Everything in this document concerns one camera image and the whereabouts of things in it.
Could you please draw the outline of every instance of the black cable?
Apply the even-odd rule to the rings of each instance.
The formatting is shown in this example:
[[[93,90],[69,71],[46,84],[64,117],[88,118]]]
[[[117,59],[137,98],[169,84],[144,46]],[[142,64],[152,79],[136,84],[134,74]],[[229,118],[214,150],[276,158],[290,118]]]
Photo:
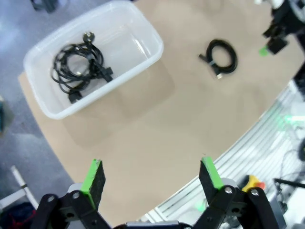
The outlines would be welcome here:
[[[80,91],[85,90],[91,80],[101,78],[106,82],[112,80],[110,76],[113,74],[112,69],[103,67],[104,57],[102,52],[92,44],[94,38],[92,32],[85,33],[83,36],[84,43],[69,44],[54,58],[51,77],[59,84],[63,92],[69,94],[71,103],[82,98]],[[68,60],[74,55],[82,56],[89,62],[89,65],[81,74],[73,73],[68,66]]]
[[[213,48],[216,46],[224,48],[230,55],[231,58],[231,64],[225,67],[221,67],[215,63],[213,60]],[[212,40],[206,49],[206,54],[205,56],[200,54],[199,58],[202,59],[203,61],[207,62],[215,72],[217,78],[222,77],[222,73],[224,74],[229,74],[235,71],[237,68],[237,55],[233,47],[226,41],[223,40]]]

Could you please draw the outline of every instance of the black coiled cable on table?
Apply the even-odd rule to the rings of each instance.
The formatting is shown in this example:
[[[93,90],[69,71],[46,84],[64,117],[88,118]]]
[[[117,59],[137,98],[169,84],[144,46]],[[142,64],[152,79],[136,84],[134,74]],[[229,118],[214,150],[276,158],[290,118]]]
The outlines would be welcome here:
[[[220,47],[224,48],[225,50],[227,50],[227,52],[229,53],[230,58],[231,58],[230,65],[228,65],[226,67],[221,67],[215,63],[215,61],[213,60],[213,57],[212,57],[212,52],[213,52],[213,48],[215,48],[216,46],[220,46]],[[206,49],[205,56],[200,54],[199,58],[202,59],[203,61],[207,62],[212,67],[212,69],[215,72],[218,79],[220,79],[222,77],[222,73],[224,73],[224,74],[232,73],[237,68],[236,52],[228,42],[225,42],[223,40],[212,40],[210,42],[208,48]]]
[[[69,94],[71,103],[82,98],[80,91],[85,90],[91,80],[102,78],[106,82],[112,80],[112,69],[103,67],[104,57],[102,52],[92,44],[94,38],[95,36],[92,32],[85,33],[83,36],[84,43],[69,44],[54,58],[51,77],[59,84],[63,92]],[[89,65],[83,73],[73,73],[69,68],[68,60],[74,55],[82,56],[88,60]]]

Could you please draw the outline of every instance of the brown table surface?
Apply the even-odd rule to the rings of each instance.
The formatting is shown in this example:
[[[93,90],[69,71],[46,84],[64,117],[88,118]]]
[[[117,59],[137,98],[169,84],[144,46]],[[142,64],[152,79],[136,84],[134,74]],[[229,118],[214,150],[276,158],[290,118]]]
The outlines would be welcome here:
[[[141,0],[164,42],[162,58],[63,120],[39,109],[20,83],[44,136],[75,182],[94,158],[106,185],[100,211],[112,224],[135,220],[194,178],[202,156],[219,157],[270,107],[304,60],[296,41],[261,57],[268,5],[245,0]],[[198,59],[214,38],[234,46],[236,71],[216,80]]]

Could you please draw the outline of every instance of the gray floor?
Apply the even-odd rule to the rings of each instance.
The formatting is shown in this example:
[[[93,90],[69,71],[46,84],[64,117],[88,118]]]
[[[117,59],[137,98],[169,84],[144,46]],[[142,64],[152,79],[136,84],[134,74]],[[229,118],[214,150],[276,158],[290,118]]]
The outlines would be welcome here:
[[[0,198],[18,189],[10,172],[16,165],[39,201],[63,195],[71,178],[46,142],[18,83],[23,58],[37,42],[69,20],[107,0],[61,0],[52,14],[35,11],[30,0],[0,0],[0,96],[14,117],[0,137]]]

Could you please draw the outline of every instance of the translucent storage box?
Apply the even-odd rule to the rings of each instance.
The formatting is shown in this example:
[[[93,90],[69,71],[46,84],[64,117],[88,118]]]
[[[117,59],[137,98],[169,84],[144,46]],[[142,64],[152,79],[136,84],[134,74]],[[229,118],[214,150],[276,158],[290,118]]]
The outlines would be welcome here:
[[[89,31],[95,34],[93,45],[103,53],[103,66],[113,70],[113,80],[109,83],[92,80],[81,92],[83,98],[71,104],[68,95],[50,76],[53,59],[63,46],[82,43],[83,34]],[[162,53],[162,39],[138,8],[129,1],[111,1],[70,21],[39,42],[27,53],[24,68],[41,110],[49,118],[62,119],[144,71]],[[80,60],[74,65],[81,65]]]

